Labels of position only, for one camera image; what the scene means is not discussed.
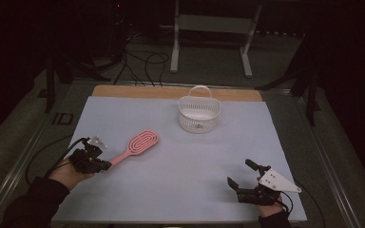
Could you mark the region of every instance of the black sleeve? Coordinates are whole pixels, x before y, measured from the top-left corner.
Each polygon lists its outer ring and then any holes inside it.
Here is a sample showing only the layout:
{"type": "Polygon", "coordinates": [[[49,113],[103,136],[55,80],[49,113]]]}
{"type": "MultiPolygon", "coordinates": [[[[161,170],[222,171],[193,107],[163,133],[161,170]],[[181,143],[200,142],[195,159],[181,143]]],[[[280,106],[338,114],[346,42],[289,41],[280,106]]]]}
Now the black sleeve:
{"type": "Polygon", "coordinates": [[[0,227],[48,227],[68,194],[69,190],[62,183],[37,178],[26,195],[16,199],[6,209],[0,227]]]}
{"type": "Polygon", "coordinates": [[[262,228],[291,228],[285,211],[281,211],[269,217],[259,217],[259,224],[262,228]]]}

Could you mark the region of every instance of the robotic hand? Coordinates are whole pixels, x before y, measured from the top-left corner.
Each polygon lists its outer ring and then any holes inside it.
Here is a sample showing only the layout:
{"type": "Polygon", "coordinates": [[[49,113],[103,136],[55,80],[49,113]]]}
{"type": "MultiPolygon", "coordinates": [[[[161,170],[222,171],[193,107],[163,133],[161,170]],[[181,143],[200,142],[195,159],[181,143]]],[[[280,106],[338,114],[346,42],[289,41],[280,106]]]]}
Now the robotic hand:
{"type": "Polygon", "coordinates": [[[301,189],[277,173],[271,166],[257,165],[251,160],[246,160],[245,164],[254,171],[259,170],[259,185],[254,189],[239,188],[239,185],[232,179],[227,178],[229,186],[236,191],[239,202],[252,203],[261,206],[282,204],[278,201],[280,192],[301,192],[301,189]]]}
{"type": "Polygon", "coordinates": [[[97,158],[103,153],[100,147],[106,148],[97,136],[93,139],[82,139],[82,144],[85,149],[76,149],[69,157],[70,163],[77,172],[84,174],[100,173],[111,167],[109,161],[101,161],[97,158]]]}

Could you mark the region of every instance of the white basket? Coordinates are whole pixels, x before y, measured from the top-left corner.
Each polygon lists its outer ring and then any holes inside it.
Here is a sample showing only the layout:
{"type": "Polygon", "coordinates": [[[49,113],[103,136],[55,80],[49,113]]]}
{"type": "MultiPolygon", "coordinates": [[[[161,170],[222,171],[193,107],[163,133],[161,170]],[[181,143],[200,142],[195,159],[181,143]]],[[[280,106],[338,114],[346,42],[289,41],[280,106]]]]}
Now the white basket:
{"type": "Polygon", "coordinates": [[[179,122],[182,129],[191,133],[206,133],[211,131],[221,113],[221,103],[212,98],[212,91],[204,86],[197,85],[191,88],[188,96],[179,100],[179,122]],[[209,97],[194,97],[191,92],[197,88],[209,91],[209,97]]]}

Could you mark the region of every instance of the basket handle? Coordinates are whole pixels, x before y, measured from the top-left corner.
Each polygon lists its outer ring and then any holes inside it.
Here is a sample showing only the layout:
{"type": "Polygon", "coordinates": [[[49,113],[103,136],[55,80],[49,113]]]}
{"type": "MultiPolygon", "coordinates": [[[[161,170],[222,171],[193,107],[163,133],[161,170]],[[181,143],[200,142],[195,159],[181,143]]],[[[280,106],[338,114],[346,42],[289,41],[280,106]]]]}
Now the basket handle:
{"type": "Polygon", "coordinates": [[[191,90],[189,90],[188,96],[191,96],[191,92],[194,91],[197,88],[204,88],[204,89],[206,89],[209,92],[210,97],[212,97],[212,91],[207,86],[205,86],[205,85],[196,85],[196,86],[194,86],[193,88],[191,88],[191,90]]]}

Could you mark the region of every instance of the dark background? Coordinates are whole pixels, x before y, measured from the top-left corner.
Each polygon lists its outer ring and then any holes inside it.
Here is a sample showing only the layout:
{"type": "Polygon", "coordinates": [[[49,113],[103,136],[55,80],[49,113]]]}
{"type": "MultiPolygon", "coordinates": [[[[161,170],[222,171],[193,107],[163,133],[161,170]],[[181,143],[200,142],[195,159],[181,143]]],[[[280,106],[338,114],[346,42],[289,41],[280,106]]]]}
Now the dark background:
{"type": "MultiPolygon", "coordinates": [[[[77,61],[89,63],[93,56],[120,51],[124,40],[119,33],[124,30],[117,23],[121,19],[124,26],[132,25],[153,37],[159,36],[159,25],[173,25],[173,1],[95,1],[95,8],[88,2],[0,1],[0,123],[45,68],[47,41],[54,41],[77,61]],[[119,3],[123,8],[114,8],[119,3]]],[[[245,17],[254,2],[242,2],[186,0],[181,11],[245,17]]],[[[318,67],[318,85],[365,167],[365,0],[268,1],[257,30],[306,34],[293,61],[305,65],[299,56],[309,50],[318,67]]]]}

